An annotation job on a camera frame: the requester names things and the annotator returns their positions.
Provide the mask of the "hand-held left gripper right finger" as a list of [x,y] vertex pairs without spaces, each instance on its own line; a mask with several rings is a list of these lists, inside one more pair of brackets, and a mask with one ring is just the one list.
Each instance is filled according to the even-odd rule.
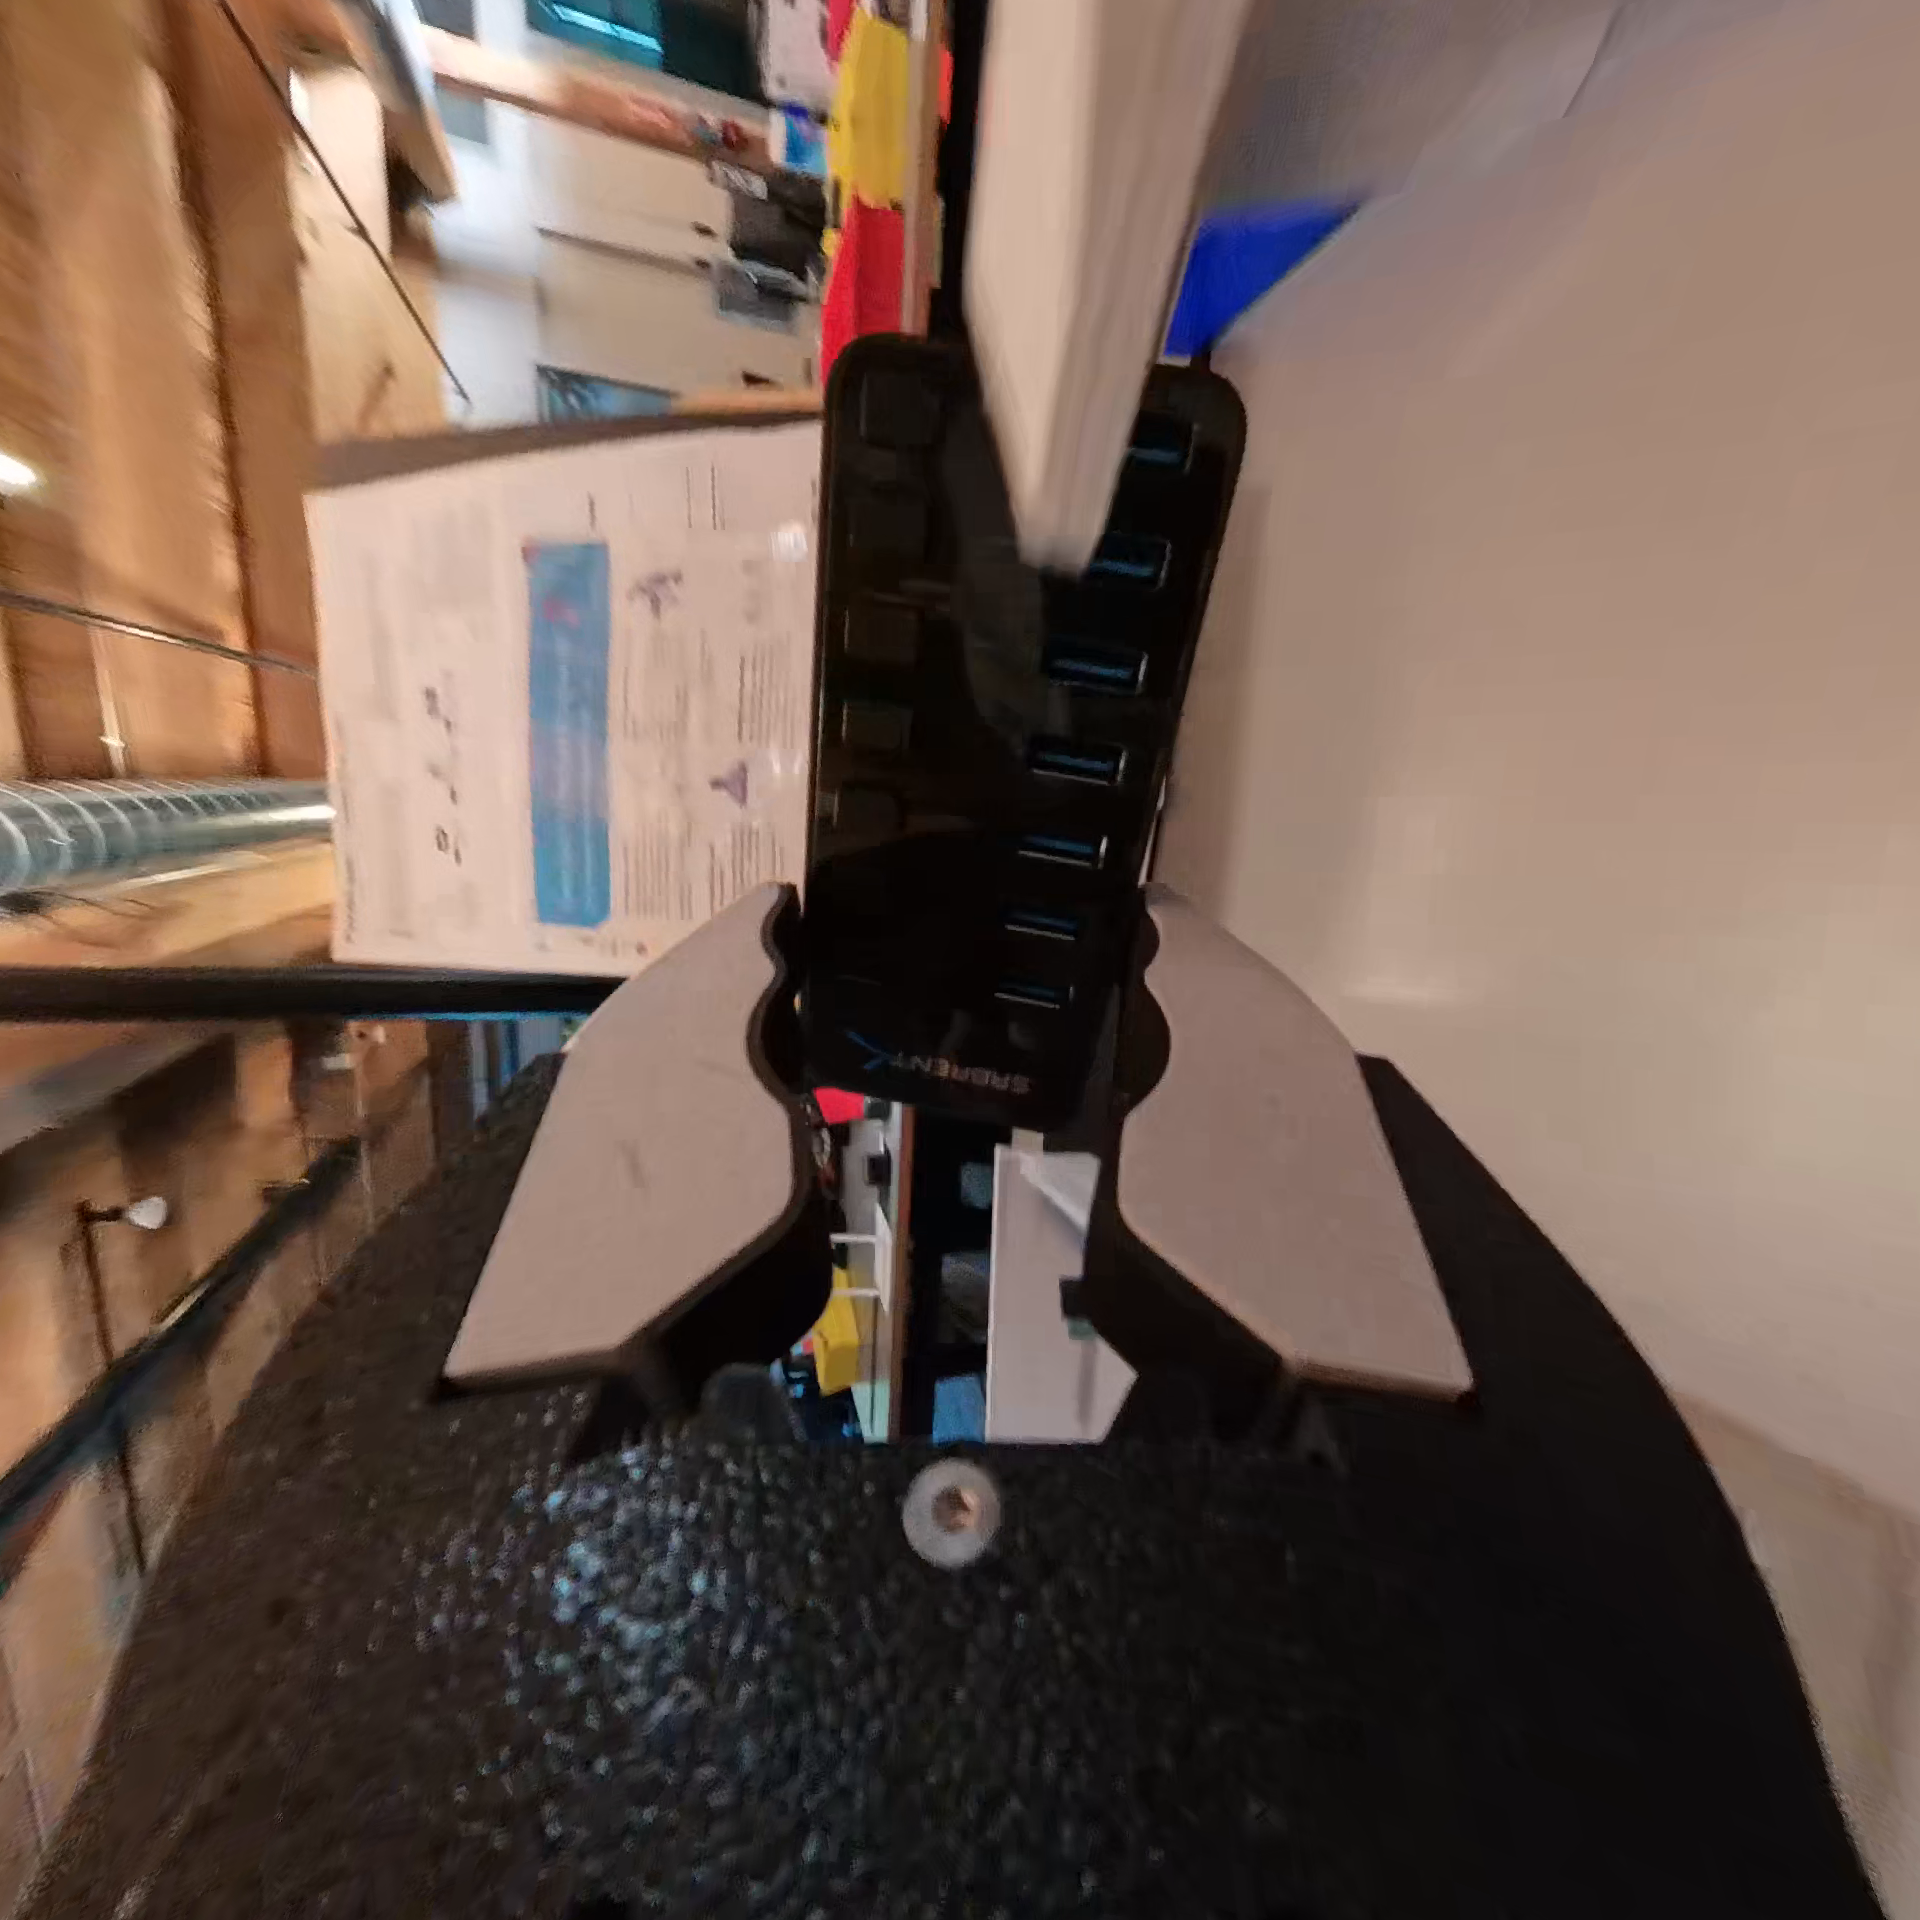
[[1144,892],[1080,1312],[1212,1404],[1474,1388],[1358,1054],[1260,951]]

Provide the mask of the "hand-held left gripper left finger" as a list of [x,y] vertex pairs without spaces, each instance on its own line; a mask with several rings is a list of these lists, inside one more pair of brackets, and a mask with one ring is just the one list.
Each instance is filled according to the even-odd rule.
[[764,882],[562,1054],[442,1378],[701,1388],[786,1355],[832,1287],[802,1102],[801,894]]

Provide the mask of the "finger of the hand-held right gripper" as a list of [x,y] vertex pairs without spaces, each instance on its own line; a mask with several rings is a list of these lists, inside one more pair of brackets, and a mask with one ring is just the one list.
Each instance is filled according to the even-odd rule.
[[1249,3],[995,3],[962,307],[1022,561],[1094,555]]

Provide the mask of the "black usb hub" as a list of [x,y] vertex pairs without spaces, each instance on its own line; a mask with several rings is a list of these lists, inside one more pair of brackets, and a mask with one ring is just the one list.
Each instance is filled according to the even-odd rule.
[[837,358],[801,975],[828,1087],[1014,1129],[1080,1113],[1244,439],[1226,378],[1152,368],[1089,569],[1048,572],[968,346]]

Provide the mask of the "blue box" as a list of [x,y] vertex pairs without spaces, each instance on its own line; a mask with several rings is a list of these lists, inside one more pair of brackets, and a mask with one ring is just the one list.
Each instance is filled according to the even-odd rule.
[[1203,216],[1172,298],[1164,354],[1194,361],[1212,353],[1362,206],[1364,200],[1283,200]]

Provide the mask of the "yellow and red bins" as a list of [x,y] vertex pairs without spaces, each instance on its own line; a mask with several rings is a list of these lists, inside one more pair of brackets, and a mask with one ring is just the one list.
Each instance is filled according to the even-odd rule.
[[952,7],[829,3],[820,378],[856,342],[925,336],[944,275]]

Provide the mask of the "black bar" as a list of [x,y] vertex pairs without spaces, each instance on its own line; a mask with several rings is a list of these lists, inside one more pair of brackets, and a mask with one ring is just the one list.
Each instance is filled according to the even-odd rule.
[[587,1017],[617,976],[419,968],[4,968],[4,1025]]

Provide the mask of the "background shelving unit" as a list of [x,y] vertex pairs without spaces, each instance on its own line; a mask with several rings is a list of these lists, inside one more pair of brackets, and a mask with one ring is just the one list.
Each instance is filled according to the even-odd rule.
[[466,425],[577,407],[802,391],[819,302],[729,248],[709,146],[587,124],[658,105],[724,146],[769,132],[752,4],[419,4],[453,200],[429,214],[448,410]]

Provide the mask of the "white printed poster board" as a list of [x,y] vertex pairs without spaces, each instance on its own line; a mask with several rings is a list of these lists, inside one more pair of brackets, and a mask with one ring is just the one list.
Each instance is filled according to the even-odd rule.
[[822,433],[780,406],[328,454],[337,958],[629,976],[802,888]]

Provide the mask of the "ribbed metal duct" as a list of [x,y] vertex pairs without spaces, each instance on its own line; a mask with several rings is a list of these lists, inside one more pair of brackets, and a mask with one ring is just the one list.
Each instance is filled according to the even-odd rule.
[[329,834],[331,822],[324,782],[3,782],[3,896]]

